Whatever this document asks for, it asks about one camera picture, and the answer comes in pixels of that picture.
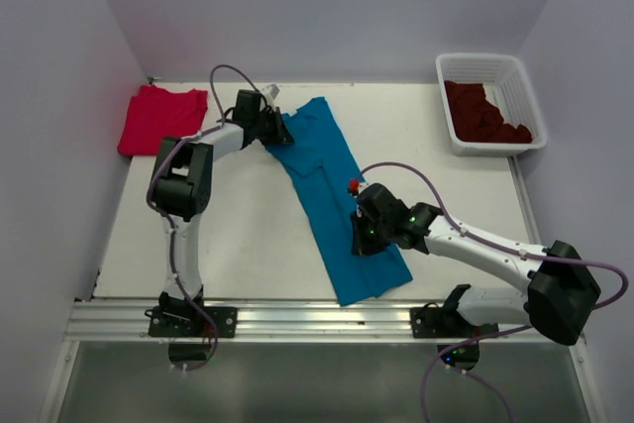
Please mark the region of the blue t shirt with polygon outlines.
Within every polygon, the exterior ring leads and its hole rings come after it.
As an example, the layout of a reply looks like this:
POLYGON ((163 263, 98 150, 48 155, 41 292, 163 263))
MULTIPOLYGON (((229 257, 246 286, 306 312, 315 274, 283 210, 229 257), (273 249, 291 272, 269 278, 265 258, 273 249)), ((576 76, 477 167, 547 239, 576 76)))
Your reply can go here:
POLYGON ((267 151, 291 179, 339 304, 380 297, 410 282, 413 276, 396 246, 367 258, 352 253, 350 214, 356 203, 346 188, 360 169, 326 99, 313 98, 282 118, 294 144, 267 151))

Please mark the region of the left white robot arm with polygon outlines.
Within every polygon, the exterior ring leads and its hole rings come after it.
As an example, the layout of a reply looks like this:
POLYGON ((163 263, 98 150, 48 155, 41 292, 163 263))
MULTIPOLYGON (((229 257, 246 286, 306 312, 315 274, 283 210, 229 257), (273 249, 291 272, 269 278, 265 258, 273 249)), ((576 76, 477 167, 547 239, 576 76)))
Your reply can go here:
POLYGON ((203 284, 198 264, 199 229, 212 195, 214 163, 254 141, 290 146, 294 139, 275 106, 279 88, 238 92, 235 106, 216 126, 183 139, 167 137, 159 146, 147 203, 160 214, 166 239, 167 272, 159 306, 176 306, 170 323, 183 336, 199 334, 206 313, 199 307, 203 284))

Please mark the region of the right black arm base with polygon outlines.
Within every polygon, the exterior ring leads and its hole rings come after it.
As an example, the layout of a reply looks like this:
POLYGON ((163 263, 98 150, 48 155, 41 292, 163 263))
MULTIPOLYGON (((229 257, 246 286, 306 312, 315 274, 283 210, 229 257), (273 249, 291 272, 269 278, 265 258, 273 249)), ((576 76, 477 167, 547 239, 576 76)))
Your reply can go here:
MULTIPOLYGON (((493 334, 499 331, 497 324, 474 325, 458 312, 459 299, 472 287, 469 284, 456 286, 442 305, 435 302, 409 310, 409 323, 414 339, 462 339, 493 334)), ((469 371, 476 367, 480 351, 478 343, 462 346, 440 358, 444 365, 469 371)))

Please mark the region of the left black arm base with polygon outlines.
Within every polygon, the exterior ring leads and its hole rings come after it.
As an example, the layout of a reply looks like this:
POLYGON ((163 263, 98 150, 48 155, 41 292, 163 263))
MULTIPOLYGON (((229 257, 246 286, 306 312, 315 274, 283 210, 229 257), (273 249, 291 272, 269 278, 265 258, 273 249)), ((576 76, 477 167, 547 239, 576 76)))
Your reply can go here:
POLYGON ((230 306, 207 306, 202 294, 177 299, 163 292, 158 305, 145 311, 150 319, 148 334, 168 339, 169 362, 178 369, 193 371, 202 368, 215 355, 220 339, 236 334, 238 309, 230 306))

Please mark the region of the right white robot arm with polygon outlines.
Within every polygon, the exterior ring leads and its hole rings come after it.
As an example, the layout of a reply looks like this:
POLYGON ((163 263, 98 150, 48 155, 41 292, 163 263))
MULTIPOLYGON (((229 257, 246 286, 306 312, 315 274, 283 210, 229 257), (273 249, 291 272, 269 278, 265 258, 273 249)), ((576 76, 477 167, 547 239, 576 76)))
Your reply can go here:
POLYGON ((578 341, 601 290, 573 246, 556 241, 541 248, 470 230, 437 206, 407 206, 379 183, 352 180, 348 192, 357 204, 351 214, 354 255, 369 257, 396 246, 467 264, 506 283, 504 289, 456 286, 441 313, 450 335, 518 324, 561 345, 578 341))

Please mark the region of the folded red t shirt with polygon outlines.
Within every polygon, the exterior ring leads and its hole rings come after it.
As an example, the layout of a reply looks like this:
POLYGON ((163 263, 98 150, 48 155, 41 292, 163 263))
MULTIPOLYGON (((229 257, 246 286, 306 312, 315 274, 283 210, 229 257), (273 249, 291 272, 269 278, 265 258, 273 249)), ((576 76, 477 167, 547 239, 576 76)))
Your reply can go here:
POLYGON ((143 85, 129 102, 117 152, 121 156, 155 156, 163 138, 196 134, 208 110, 208 93, 191 89, 173 93, 143 85))

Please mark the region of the dark red t shirt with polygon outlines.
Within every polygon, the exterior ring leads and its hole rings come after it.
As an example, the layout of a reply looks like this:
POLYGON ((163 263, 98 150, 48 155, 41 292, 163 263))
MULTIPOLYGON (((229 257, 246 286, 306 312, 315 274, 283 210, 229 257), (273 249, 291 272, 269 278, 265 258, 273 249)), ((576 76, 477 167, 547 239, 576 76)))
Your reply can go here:
POLYGON ((473 143, 530 144, 529 129, 506 123, 487 99, 482 84, 445 80, 452 123, 458 139, 473 143))

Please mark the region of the white plastic basket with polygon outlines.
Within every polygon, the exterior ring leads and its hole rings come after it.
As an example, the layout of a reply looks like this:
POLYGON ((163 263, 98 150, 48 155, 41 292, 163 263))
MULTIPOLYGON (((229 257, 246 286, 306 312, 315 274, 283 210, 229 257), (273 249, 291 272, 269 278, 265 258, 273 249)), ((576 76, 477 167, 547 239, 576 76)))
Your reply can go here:
POLYGON ((454 155, 511 158, 546 146, 545 123, 527 72, 518 58, 496 53, 442 53, 436 57, 435 65, 454 155), (512 144, 459 139, 452 120, 446 81, 482 85, 485 99, 498 109, 504 121, 512 126, 525 126, 533 141, 512 144))

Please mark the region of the aluminium mounting rail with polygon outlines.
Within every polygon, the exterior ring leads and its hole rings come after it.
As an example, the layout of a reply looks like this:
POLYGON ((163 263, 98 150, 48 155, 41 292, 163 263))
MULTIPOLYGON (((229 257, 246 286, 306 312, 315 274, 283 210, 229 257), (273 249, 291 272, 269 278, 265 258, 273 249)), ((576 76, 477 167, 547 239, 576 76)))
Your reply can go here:
MULTIPOLYGON (((457 338, 416 339, 409 310, 421 301, 371 300, 342 308, 334 301, 208 300, 237 309, 235 337, 221 343, 449 344, 457 338)), ((94 299, 72 306, 63 338, 79 342, 155 342, 149 335, 148 299, 94 299)))

